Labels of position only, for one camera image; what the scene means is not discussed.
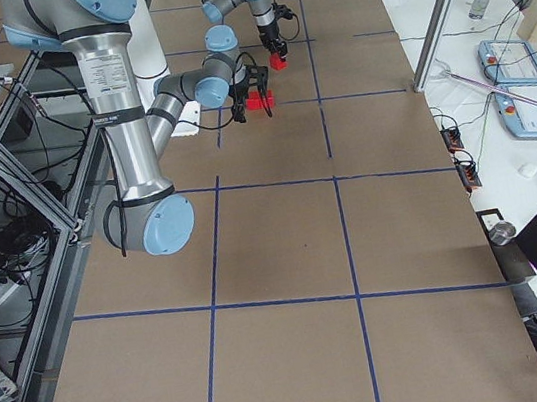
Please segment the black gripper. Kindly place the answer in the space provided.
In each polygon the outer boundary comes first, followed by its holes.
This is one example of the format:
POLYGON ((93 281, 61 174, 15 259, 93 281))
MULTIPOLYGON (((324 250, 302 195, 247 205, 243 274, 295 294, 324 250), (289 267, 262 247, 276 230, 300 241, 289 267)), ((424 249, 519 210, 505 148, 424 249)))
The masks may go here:
POLYGON ((249 97, 251 90, 258 94, 260 106, 269 118, 273 117, 272 97, 269 93, 269 68, 257 64, 244 64, 240 71, 237 71, 233 84, 230 85, 230 96, 232 99, 231 116, 234 122, 245 124, 246 99, 249 97))
POLYGON ((262 45, 272 56, 279 56, 281 60, 286 60, 288 51, 286 41, 281 37, 278 22, 280 19, 293 18, 293 11, 287 5, 278 3, 273 3, 267 12, 254 16, 262 45))

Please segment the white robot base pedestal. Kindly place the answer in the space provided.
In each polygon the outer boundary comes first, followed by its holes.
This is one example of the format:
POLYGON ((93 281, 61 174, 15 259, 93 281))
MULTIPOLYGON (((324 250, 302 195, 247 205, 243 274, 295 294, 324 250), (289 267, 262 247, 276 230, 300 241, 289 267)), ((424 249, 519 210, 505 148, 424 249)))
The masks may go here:
POLYGON ((154 149, 162 153, 172 136, 198 132, 200 105, 180 92, 179 77, 170 73, 146 0, 117 1, 130 15, 132 36, 126 49, 132 76, 154 149))

